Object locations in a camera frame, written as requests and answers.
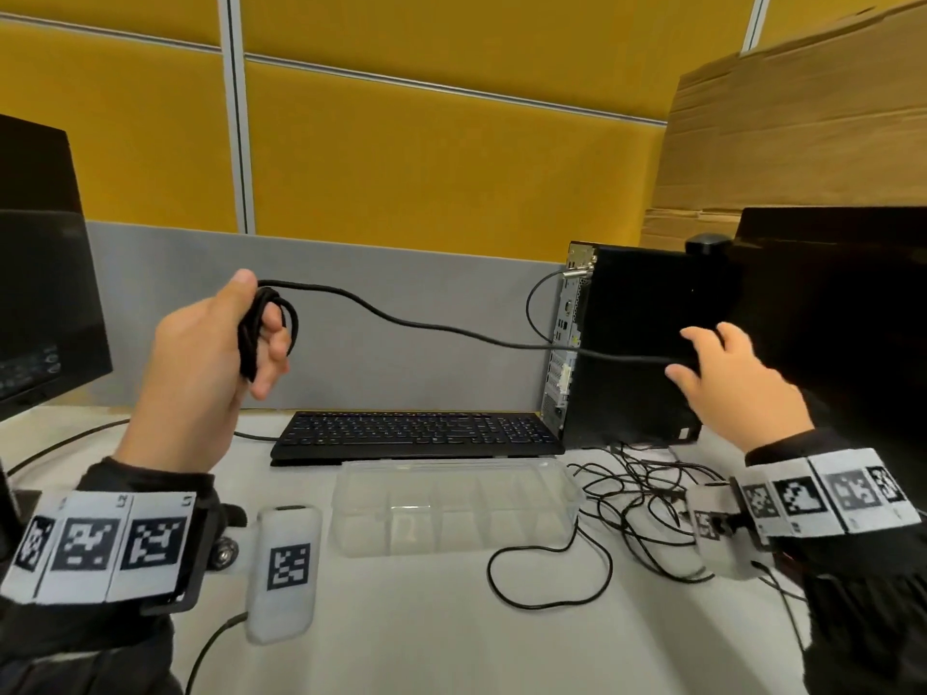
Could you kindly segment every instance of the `cardboard box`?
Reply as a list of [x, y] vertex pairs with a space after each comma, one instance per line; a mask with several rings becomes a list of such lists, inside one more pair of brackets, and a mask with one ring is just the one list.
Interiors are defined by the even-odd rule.
[[648, 209], [643, 218], [641, 246], [666, 251], [685, 251], [686, 240], [696, 234], [733, 236], [740, 212], [696, 212], [685, 209]]
[[927, 204], [925, 29], [917, 0], [683, 76], [654, 207]]

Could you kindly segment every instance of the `person's left hand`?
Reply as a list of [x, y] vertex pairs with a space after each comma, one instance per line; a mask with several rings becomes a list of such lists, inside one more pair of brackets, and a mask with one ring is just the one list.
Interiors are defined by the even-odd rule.
[[[226, 454], [249, 383], [238, 372], [238, 323], [258, 289], [239, 270], [216, 294], [168, 314], [157, 326], [129, 428], [113, 455], [133, 466], [205, 473]], [[277, 305], [264, 308], [251, 395], [266, 398], [289, 371], [290, 334]]]

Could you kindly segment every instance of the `metal strip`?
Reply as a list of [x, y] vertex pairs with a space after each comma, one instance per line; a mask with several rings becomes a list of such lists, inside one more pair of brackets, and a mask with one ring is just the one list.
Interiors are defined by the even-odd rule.
[[228, 115], [229, 148], [238, 233], [255, 233], [254, 188], [251, 182], [251, 142], [248, 126], [248, 92], [245, 88], [245, 54], [240, 0], [219, 0], [222, 33], [225, 109]]
[[752, 51], [759, 44], [760, 36], [763, 34], [763, 24], [766, 23], [767, 9], [770, 9], [770, 0], [754, 0], [753, 9], [750, 11], [750, 21], [747, 23], [747, 33], [744, 35], [744, 45], [741, 47], [741, 55]]
[[405, 78], [395, 78], [393, 76], [379, 75], [378, 73], [367, 73], [361, 70], [339, 69], [332, 66], [322, 66], [317, 63], [306, 63], [304, 61], [289, 61], [284, 58], [274, 56], [262, 56], [261, 54], [245, 53], [245, 58], [255, 63], [262, 63], [267, 66], [279, 66], [286, 69], [308, 70], [311, 73], [325, 73], [326, 75], [339, 76], [340, 78], [350, 78], [352, 80], [370, 80], [373, 82], [384, 82], [388, 85], [399, 85], [403, 88], [414, 90], [428, 90], [432, 92], [446, 92], [447, 94], [461, 95], [463, 97], [472, 97], [478, 100], [493, 100], [494, 102], [504, 102], [507, 104], [519, 104], [524, 107], [534, 107], [535, 109], [547, 109], [556, 112], [567, 112], [572, 115], [594, 116], [599, 119], [612, 119], [616, 121], [625, 121], [632, 124], [644, 124], [651, 127], [666, 127], [666, 122], [661, 119], [651, 119], [646, 116], [622, 115], [617, 112], [604, 112], [600, 109], [588, 109], [586, 107], [575, 107], [571, 104], [556, 104], [552, 102], [542, 102], [540, 100], [529, 100], [525, 97], [516, 97], [514, 95], [503, 95], [496, 92], [482, 92], [480, 90], [468, 90], [467, 88], [457, 88], [452, 85], [438, 85], [434, 82], [424, 82], [423, 80], [408, 80]]
[[133, 31], [116, 31], [111, 28], [87, 27], [83, 24], [72, 24], [71, 22], [58, 22], [51, 19], [39, 19], [34, 16], [24, 14], [11, 14], [9, 12], [0, 12], [0, 20], [14, 22], [16, 24], [27, 24], [32, 27], [54, 28], [61, 31], [74, 31], [81, 34], [92, 34], [94, 36], [106, 36], [110, 39], [122, 39], [127, 42], [154, 43], [158, 46], [168, 46], [175, 49], [185, 49], [187, 51], [200, 51], [206, 54], [218, 54], [221, 49], [218, 46], [212, 46], [208, 43], [181, 42], [177, 39], [164, 39], [160, 36], [148, 36], [147, 34], [136, 34]]

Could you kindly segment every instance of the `black computer case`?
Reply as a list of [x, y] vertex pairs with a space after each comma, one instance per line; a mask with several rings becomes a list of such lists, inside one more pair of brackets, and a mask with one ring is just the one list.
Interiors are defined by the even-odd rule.
[[[553, 342], [608, 354], [669, 357], [697, 370], [686, 326], [713, 328], [726, 310], [724, 260], [570, 244]], [[553, 351], [541, 418], [566, 448], [694, 441], [700, 423], [662, 363], [617, 363]]]

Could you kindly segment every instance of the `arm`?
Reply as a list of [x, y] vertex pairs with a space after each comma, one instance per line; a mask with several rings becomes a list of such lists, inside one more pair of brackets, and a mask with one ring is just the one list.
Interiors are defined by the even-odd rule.
[[[815, 429], [801, 392], [754, 356], [732, 324], [682, 335], [701, 376], [666, 375], [699, 418], [746, 454], [748, 465], [851, 447]], [[927, 533], [923, 525], [869, 534], [782, 538], [774, 544], [802, 572], [811, 615], [805, 686], [811, 695], [927, 693]]]
[[[232, 443], [249, 389], [265, 398], [288, 370], [280, 311], [263, 316], [259, 371], [238, 374], [238, 322], [254, 299], [247, 270], [215, 297], [168, 315], [157, 327], [132, 421], [113, 458], [91, 466], [79, 490], [195, 491], [215, 497], [209, 470]], [[137, 600], [104, 605], [10, 605], [0, 623], [0, 695], [167, 695], [173, 627], [143, 617]]]

